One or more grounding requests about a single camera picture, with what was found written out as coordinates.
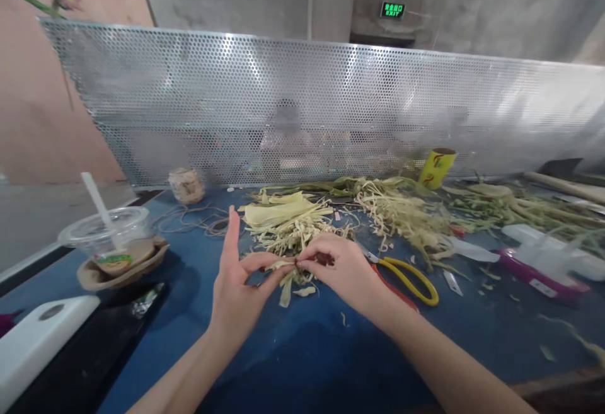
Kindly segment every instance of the yellow scissors handle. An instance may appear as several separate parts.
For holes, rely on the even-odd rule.
[[[389,268],[391,271],[393,271],[393,273],[397,277],[399,277],[399,279],[408,287],[408,290],[410,290],[414,294],[414,296],[419,298],[426,305],[428,305],[430,307],[434,307],[439,303],[439,295],[437,294],[437,290],[435,289],[433,284],[430,282],[429,279],[427,279],[425,277],[425,275],[422,272],[420,272],[414,266],[409,265],[403,261],[395,260],[394,258],[389,258],[388,256],[383,260],[379,260],[378,262],[382,266],[385,266],[385,267]],[[418,277],[418,279],[420,279],[420,281],[423,283],[423,285],[428,288],[430,298],[426,297],[420,291],[418,291],[418,289],[412,284],[412,282],[410,282],[410,279],[408,279],[405,275],[403,275],[402,272],[395,267],[395,265],[401,266],[404,269],[407,269],[412,274],[414,274],[416,277]]]

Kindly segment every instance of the scissors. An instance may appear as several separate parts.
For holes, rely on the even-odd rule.
[[[416,307],[416,304],[414,304],[414,302],[412,302],[406,295],[404,295],[402,292],[400,292],[397,288],[395,288],[393,285],[391,285],[389,282],[387,282],[383,278],[383,276],[380,274],[380,272],[378,272],[377,265],[380,264],[386,268],[389,268],[403,282],[403,284],[408,287],[408,289],[414,294],[414,296],[419,298],[426,305],[428,305],[430,307],[434,307],[439,303],[439,295],[437,294],[437,290],[435,289],[433,284],[430,282],[429,279],[427,279],[425,277],[425,275],[422,272],[420,272],[414,266],[409,265],[400,260],[395,260],[394,258],[390,258],[388,256],[385,259],[380,259],[376,255],[374,255],[372,252],[370,252],[367,248],[362,246],[359,242],[357,242],[357,245],[359,245],[359,248],[361,249],[361,252],[363,252],[366,260],[370,263],[370,266],[372,267],[372,269],[374,269],[374,272],[376,272],[378,274],[378,277],[380,277],[380,279],[383,281],[383,283],[391,291],[393,291],[397,296],[399,296],[399,298],[403,302],[405,302],[411,308],[416,310],[416,312],[418,311],[418,307]],[[408,270],[412,274],[414,274],[422,282],[422,284],[424,286],[426,286],[426,288],[429,290],[430,297],[426,297],[420,291],[418,291],[418,289],[414,286],[414,284],[412,282],[410,282],[410,279],[408,279],[405,275],[403,275],[403,272],[398,270],[395,266],[399,266],[403,269]]]

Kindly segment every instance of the perforated metal panel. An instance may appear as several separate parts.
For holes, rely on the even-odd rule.
[[[603,157],[603,67],[41,24],[136,188],[177,166],[223,185],[384,176],[437,146],[457,175]]]

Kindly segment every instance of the exit sign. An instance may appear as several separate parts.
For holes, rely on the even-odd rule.
[[[383,1],[383,5],[380,8],[380,17],[401,20],[403,17],[404,10],[404,4],[389,3],[387,1]]]

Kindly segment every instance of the tabletop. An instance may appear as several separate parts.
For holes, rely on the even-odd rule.
[[[246,204],[249,192],[215,190],[207,194],[202,205],[212,202],[227,209],[229,204]],[[157,218],[175,205],[172,194],[164,192],[145,206]],[[209,210],[193,212],[185,220],[211,214]],[[362,222],[367,220],[362,214],[360,218]],[[163,264],[141,283],[166,281],[170,292],[99,413],[125,412],[209,324],[222,238],[206,236],[202,229],[163,236],[171,248]],[[377,237],[361,229],[357,238],[371,251],[377,250]],[[488,249],[510,245],[487,233],[468,235],[466,240]],[[249,252],[251,244],[251,236],[244,234],[239,241],[240,252]],[[402,239],[394,239],[394,244],[383,255],[398,259],[414,255]],[[415,259],[422,261],[418,254]],[[0,313],[26,308],[22,318],[44,302],[86,294],[76,278],[84,260],[78,250],[61,258],[2,297]],[[519,384],[597,365],[594,356],[564,325],[547,322],[538,315],[568,321],[586,340],[605,347],[604,284],[583,280],[592,290],[584,295],[579,308],[572,309],[551,302],[497,265],[492,272],[502,280],[494,281],[471,260],[455,256],[444,262],[471,278],[469,282],[457,277],[464,296],[451,291],[437,269],[428,277],[439,292],[439,305],[430,308],[417,302],[420,312],[503,381]],[[383,274],[394,285],[401,285],[388,272]],[[494,285],[492,291],[481,288],[486,281]],[[267,412],[382,412],[434,401],[388,337],[330,288],[323,284],[318,287],[317,295],[294,296],[287,309],[278,305],[279,290],[273,293],[253,333],[206,396],[200,411],[236,412],[259,407]],[[413,299],[403,286],[401,289]],[[548,347],[554,362],[544,357],[540,346]]]

